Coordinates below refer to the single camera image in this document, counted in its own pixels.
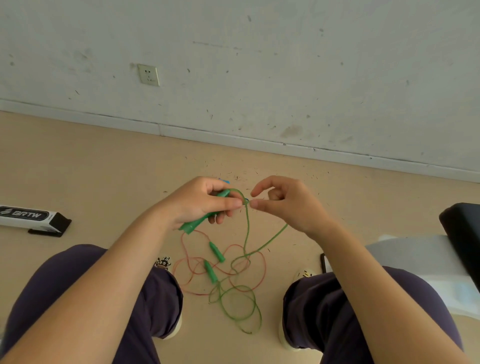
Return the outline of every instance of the white baseboard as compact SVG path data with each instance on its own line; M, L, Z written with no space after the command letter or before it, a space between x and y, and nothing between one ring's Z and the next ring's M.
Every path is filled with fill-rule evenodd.
M258 150L261 152L283 154L288 156L326 160L330 162L354 164L358 166L396 170L399 172L424 174L427 176L449 178L453 180L480 182L480 172L462 170L452 167L436 166L407 160L369 156L364 154L340 152L336 150L298 146L279 142L270 142L261 139L234 136L221 133L207 132L184 127L154 124L140 120L123 119L108 115L78 112L66 109L50 108L28 103L1 100L0 110L79 122L82 124L103 126L107 128L123 129L132 132L169 136L173 138L193 140L197 142L233 146L237 148Z

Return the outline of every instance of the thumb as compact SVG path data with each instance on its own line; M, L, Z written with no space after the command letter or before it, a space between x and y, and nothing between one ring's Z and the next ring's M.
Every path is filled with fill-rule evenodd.
M209 198L208 210L210 212L236 210L242 207L243 202L234 197L216 197Z
M282 218L281 217L282 201L255 199L250 201L249 205L251 208L255 210L267 212L269 214Z

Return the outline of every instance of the green rope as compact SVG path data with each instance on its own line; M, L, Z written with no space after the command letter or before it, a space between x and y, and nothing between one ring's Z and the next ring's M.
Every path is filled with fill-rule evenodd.
M278 235L280 235L282 233L283 230L285 230L288 226L288 224L285 224L284 227L282 227L282 229L280 229L280 231L278 233L276 233L269 241L267 241L265 244L263 244L260 248L250 252L250 253L247 253L247 241L248 241L248 236L250 234L250 219L249 219L249 216L248 216L248 200L245 198L245 196L242 194L242 192L240 192L239 190L237 189L230 189L230 191L236 191L238 192L242 198L243 198L243 204L245 206L245 216L247 218L247 235L245 236L245 242L243 243L243 255L240 255L238 257L236 257L234 260L232 260L232 262L230 263L230 268L235 272L235 275L233 276L238 276L241 272L238 272L234 267L234 263L241 259L241 258L244 258L248 261L248 265L250 265L250 259L249 259L249 256L251 256L252 254L255 254L255 253L258 253L259 251L261 251L262 249L264 249L268 244L270 244ZM230 318L231 320L233 320L235 322L235 324L237 325L237 327L244 333L246 334L253 334L253 333L257 333L260 328L262 327L262 312L260 311L260 308L258 307L258 304L257 304L257 300L256 300L256 297L255 297L255 293L253 292L253 290L248 287L248 286L245 286L245 285L235 285L232 283L232 287L230 287L229 289L227 290L224 290L222 288L222 282L225 281L226 279L229 279L233 276L228 276L228 277L225 277L223 278L222 280L219 280L216 285L213 287L213 289L210 291L209 295L208 295L208 303L219 303L220 304L220 307L222 308L222 311L223 313L228 317ZM229 293L229 292L232 292L233 290L237 291L237 292L241 292L244 294L245 297L247 297L251 302L252 302L252 309L249 313L243 315L243 316L234 316L234 315L231 315L227 309L225 308L224 304L223 304L223 298ZM259 325L258 325L258 328L255 330L255 331L246 331L244 330L242 327L241 327L241 322L245 321L245 320L248 320L249 318L251 318L254 314L255 314L255 311L258 312L258 315L259 315Z

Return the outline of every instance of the leg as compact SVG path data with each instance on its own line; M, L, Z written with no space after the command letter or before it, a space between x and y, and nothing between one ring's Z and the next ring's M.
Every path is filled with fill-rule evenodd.
M35 272L13 305L0 357L105 251L94 245L76 245L54 255ZM164 338L173 331L182 303L183 296L173 276L165 269L152 268L113 363L160 363L151 337Z
M414 274L385 270L462 348L460 334L437 292ZM283 328L292 347L322 351L322 363L373 364L360 324L334 273L302 278L290 286L284 297Z

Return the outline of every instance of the person's right hand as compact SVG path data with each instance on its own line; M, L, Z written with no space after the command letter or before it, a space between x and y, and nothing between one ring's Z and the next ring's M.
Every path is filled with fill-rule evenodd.
M320 201L311 194L302 181L282 176L270 176L257 183L252 197L268 191L269 200L254 199L250 206L283 219L294 229L309 237L317 235L328 225L330 217Z

